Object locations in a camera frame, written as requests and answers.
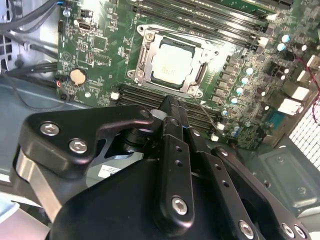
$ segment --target black cable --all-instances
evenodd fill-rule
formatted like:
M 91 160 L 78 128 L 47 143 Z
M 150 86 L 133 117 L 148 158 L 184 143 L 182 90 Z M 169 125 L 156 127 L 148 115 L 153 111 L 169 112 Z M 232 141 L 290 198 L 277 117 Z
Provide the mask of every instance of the black cable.
M 10 32 L 4 32 L 3 35 L 5 37 L 7 37 L 8 39 L 11 39 L 12 41 L 14 41 L 20 45 L 24 45 L 26 43 L 26 41 L 24 41 L 23 39 L 19 38 L 16 35 L 13 35 Z M 58 54 L 56 52 L 51 51 L 51 50 L 45 48 L 44 46 L 40 46 L 40 45 L 32 43 L 32 44 L 30 44 L 29 47 L 30 47 L 30 49 L 41 52 L 43 54 L 46 54 L 47 56 L 49 56 L 53 59 L 58 59 Z
M 31 76 L 31 75 L 12 75 L 11 78 L 15 78 L 18 80 L 23 80 L 32 84 L 36 84 L 49 89 L 57 89 L 57 84 L 53 81 L 45 80 L 39 77 Z
M 7 71 L 8 76 L 21 75 L 21 74 L 32 74 L 32 73 L 45 73 L 45 72 L 54 72 L 57 70 L 56 62 L 47 62 L 41 63 L 32 66 L 25 66 L 21 68 L 16 68 L 10 71 Z
M 19 28 L 14 29 L 12 31 L 19 33 L 19 34 L 30 34 L 35 31 L 37 31 L 43 24 L 44 22 L 49 18 L 49 16 L 54 12 L 54 10 L 58 7 L 57 4 L 53 5 L 49 11 L 46 12 L 46 14 L 41 18 L 39 22 L 37 22 L 34 26 L 30 27 L 27 30 L 20 30 Z
M 29 24 L 32 21 L 40 18 L 52 7 L 52 5 L 56 5 L 56 4 L 57 4 L 57 0 L 48 0 L 45 4 L 43 4 L 39 8 L 33 10 L 29 14 L 19 19 L 16 19 L 11 22 L 0 23 L 0 32 L 8 31 L 11 29 L 17 29 L 23 25 Z
M 28 103 L 26 103 L 25 100 L 21 97 L 21 95 L 20 95 L 20 93 L 19 93 L 19 91 L 18 91 L 18 89 L 17 89 L 17 87 L 16 87 L 16 85 L 15 85 L 14 80 L 13 80 L 10 76 L 8 76 L 8 75 L 4 72 L 3 69 L 2 69 L 2 71 L 1 71 L 1 75 L 10 83 L 10 85 L 11 85 L 11 87 L 12 87 L 12 89 L 13 89 L 14 94 L 18 97 L 18 99 L 22 102 L 22 104 L 23 104 L 26 108 L 31 109 L 31 110 L 33 110 L 33 111 L 41 111 L 41 112 L 42 112 L 42 111 L 52 111 L 52 110 L 56 110 L 56 109 L 59 109 L 59 108 L 63 107 L 64 105 L 66 105 L 66 103 L 69 102 L 69 100 L 70 100 L 70 95 L 69 95 L 69 93 L 67 92 L 67 90 L 66 90 L 63 86 L 61 86 L 60 89 L 62 90 L 62 92 L 63 92 L 64 94 L 66 94 L 66 100 L 65 100 L 64 102 L 59 103 L 57 106 L 54 106 L 54 107 L 33 107 L 33 106 L 30 106 L 30 105 L 29 105 Z
M 11 5 L 11 12 L 12 12 L 11 22 L 13 22 L 17 19 L 16 6 L 14 5 L 14 0 L 9 0 L 9 3 Z

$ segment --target green circuit board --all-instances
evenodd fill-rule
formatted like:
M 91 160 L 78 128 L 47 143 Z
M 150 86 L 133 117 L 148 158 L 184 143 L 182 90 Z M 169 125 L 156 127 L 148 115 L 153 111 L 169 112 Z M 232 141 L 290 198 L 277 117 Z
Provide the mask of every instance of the green circuit board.
M 288 35 L 286 50 L 292 49 L 304 61 L 317 56 L 319 23 L 317 0 L 295 0 L 288 9 L 245 0 L 71 0 L 60 13 L 57 73 L 61 79 L 65 76 L 64 88 L 79 103 L 92 107 L 141 104 L 156 108 L 166 94 L 172 94 L 167 90 L 168 83 L 165 87 L 150 87 L 137 84 L 128 75 L 136 70 L 141 57 L 144 36 L 138 27 L 163 26 L 182 33 L 174 35 L 177 39 L 197 36 L 214 48 L 214 56 L 202 71 L 198 86 L 201 96 L 197 100 L 217 123 L 223 119 L 225 135 L 218 141 L 228 143 L 232 139 L 241 148 L 255 149 L 266 136 L 269 143 L 276 142 L 304 113 L 301 110 L 295 115 L 286 114 L 271 103 L 275 95 L 284 91 L 284 85 L 295 83 L 304 70 L 303 64 L 288 60 L 278 46 Z M 172 37 L 172 32 L 165 35 Z M 306 45 L 307 50 L 296 49 L 295 43 Z M 268 74 L 272 63 L 289 70 L 285 80 Z M 70 80 L 75 69 L 85 73 L 83 84 Z M 248 78 L 248 83 L 244 84 L 243 78 Z M 301 81 L 309 89 L 299 101 L 304 107 L 316 96 L 309 81 Z M 259 89 L 265 94 L 257 93 Z M 177 97 L 191 108 L 191 125 L 210 139 L 215 129 L 206 113 L 192 97 L 178 93 Z M 290 127 L 283 130 L 285 124 Z

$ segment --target screw hole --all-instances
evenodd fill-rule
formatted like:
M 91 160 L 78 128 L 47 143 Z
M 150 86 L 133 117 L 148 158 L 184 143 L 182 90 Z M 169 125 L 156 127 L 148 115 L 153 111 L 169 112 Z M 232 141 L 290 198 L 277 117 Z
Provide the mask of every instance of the screw hole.
M 223 183 L 223 185 L 224 185 L 226 188 L 229 188 L 229 187 L 230 187 L 229 183 L 227 183 L 226 181 L 223 180 L 222 183 Z
M 216 167 L 216 169 L 221 170 L 221 167 L 218 164 L 214 165 Z
M 175 165 L 177 165 L 179 168 L 181 168 L 183 166 L 182 162 L 179 160 L 175 161 Z
M 182 149 L 181 149 L 179 146 L 175 146 L 175 149 L 176 149 L 179 153 L 182 152 Z
M 270 182 L 268 182 L 267 180 L 264 180 L 263 184 L 267 189 L 271 187 Z
M 140 111 L 141 115 L 144 116 L 145 118 L 149 118 L 149 113 L 146 110 L 141 110 Z

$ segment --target cable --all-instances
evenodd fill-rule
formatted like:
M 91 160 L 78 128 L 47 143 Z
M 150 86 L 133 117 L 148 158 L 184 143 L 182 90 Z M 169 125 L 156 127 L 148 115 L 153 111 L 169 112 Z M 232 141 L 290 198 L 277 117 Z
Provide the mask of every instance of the cable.
M 52 82 L 52 81 L 48 81 L 39 77 L 35 77 L 35 76 L 30 76 L 30 75 L 12 75 L 10 76 L 11 78 L 15 78 L 18 80 L 23 80 L 32 84 L 36 84 L 45 88 L 50 88 L 53 90 L 57 89 L 57 84 Z
M 62 84 L 59 84 L 58 85 L 58 81 L 57 81 L 57 87 L 59 87 L 61 89 L 61 91 L 66 94 L 66 100 L 62 103 L 59 103 L 57 106 L 54 106 L 54 107 L 33 107 L 33 106 L 30 106 L 28 103 L 25 102 L 25 100 L 21 97 L 16 85 L 15 85 L 15 82 L 14 80 L 8 76 L 4 70 L 1 71 L 1 75 L 10 83 L 12 89 L 13 89 L 13 92 L 14 94 L 18 97 L 18 99 L 22 102 L 22 104 L 28 108 L 28 109 L 31 109 L 33 111 L 52 111 L 52 110 L 56 110 L 56 109 L 59 109 L 61 107 L 63 107 L 67 102 L 69 102 L 70 100 L 70 95 L 69 93 L 67 92 L 67 90 L 62 86 Z
M 19 19 L 16 19 L 11 22 L 0 23 L 0 32 L 8 31 L 11 29 L 17 29 L 23 25 L 31 23 L 32 21 L 38 19 L 43 14 L 45 14 L 52 7 L 52 5 L 55 5 L 55 4 L 57 4 L 57 0 L 48 0 L 39 8 L 33 10 L 29 14 Z
M 315 98 L 315 100 L 314 100 L 314 102 L 313 102 L 313 104 L 312 104 L 312 118 L 313 118 L 314 122 L 315 122 L 316 124 L 318 124 L 318 126 L 320 126 L 320 124 L 318 123 L 318 120 L 317 120 L 317 118 L 316 118 L 316 114 L 315 114 L 315 112 L 316 112 L 316 105 L 319 103 L 319 100 L 320 100 L 320 86 L 319 86 L 319 84 L 318 84 L 318 82 L 317 82 L 317 80 L 316 80 L 316 76 L 311 72 L 311 70 L 310 70 L 310 68 L 308 67 L 308 65 L 307 65 L 300 57 L 294 57 L 294 59 L 295 59 L 295 60 L 298 60 L 300 63 L 303 63 L 303 64 L 305 65 L 306 71 L 310 74 L 310 77 L 311 77 L 311 79 L 312 79 L 312 82 L 316 85 L 316 88 L 317 88 L 317 90 L 318 90 L 318 93 L 317 93 L 317 95 L 316 95 L 316 98 Z
M 16 6 L 14 5 L 14 0 L 9 0 L 9 3 L 11 5 L 11 12 L 12 12 L 11 22 L 13 22 L 17 19 Z
M 3 35 L 5 37 L 7 37 L 8 39 L 11 39 L 13 41 L 15 41 L 16 43 L 20 44 L 20 45 L 25 45 L 25 44 L 28 44 L 27 41 L 24 41 L 23 39 L 19 38 L 18 36 L 10 33 L 10 32 L 4 32 Z M 29 45 L 30 49 L 32 50 L 35 50 L 35 51 L 38 51 L 38 52 L 41 52 L 43 54 L 46 54 L 47 56 L 53 58 L 53 59 L 58 59 L 58 54 L 54 51 L 51 51 L 47 48 L 45 48 L 44 46 L 40 46 L 40 45 L 37 45 L 37 44 L 30 44 Z
M 7 71 L 6 74 L 8 76 L 21 75 L 21 74 L 32 74 L 35 71 L 48 71 L 48 69 L 57 70 L 57 62 L 46 62 L 46 63 L 41 63 L 41 64 L 37 64 L 37 65 L 32 65 L 32 66 L 20 67 L 20 68 L 16 68 L 16 69 Z
M 212 124 L 212 126 L 214 127 L 214 129 L 217 130 L 217 131 L 219 131 L 219 132 L 222 134 L 222 136 L 225 136 L 226 134 L 217 127 L 217 125 L 215 124 L 215 122 L 214 122 L 214 120 L 212 119 L 212 117 L 209 115 L 209 113 L 207 113 L 207 111 L 206 111 L 205 108 L 201 105 L 201 103 L 197 101 L 196 97 L 195 97 L 194 95 L 191 95 L 191 96 L 193 97 L 193 99 L 194 99 L 194 101 L 196 102 L 196 104 L 199 105 L 199 107 L 202 109 L 202 111 L 203 111 L 203 112 L 205 113 L 205 115 L 208 117 L 208 119 L 210 120 L 210 123 Z
M 47 11 L 46 14 L 41 18 L 41 20 L 39 22 L 37 22 L 33 27 L 30 27 L 27 30 L 20 30 L 19 28 L 17 28 L 12 31 L 19 33 L 19 34 L 30 34 L 30 33 L 37 31 L 44 24 L 44 22 L 49 18 L 49 16 L 54 12 L 54 10 L 57 8 L 57 6 L 58 6 L 58 4 L 53 5 L 49 9 L 49 11 Z

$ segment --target cpu socket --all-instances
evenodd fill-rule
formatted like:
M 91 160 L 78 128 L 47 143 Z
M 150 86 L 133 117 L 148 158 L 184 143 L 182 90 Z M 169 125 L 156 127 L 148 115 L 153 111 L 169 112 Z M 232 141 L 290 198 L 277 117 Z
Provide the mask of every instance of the cpu socket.
M 199 37 L 156 24 L 139 25 L 137 31 L 143 36 L 140 55 L 136 69 L 127 75 L 142 86 L 201 98 L 199 86 L 217 48 Z

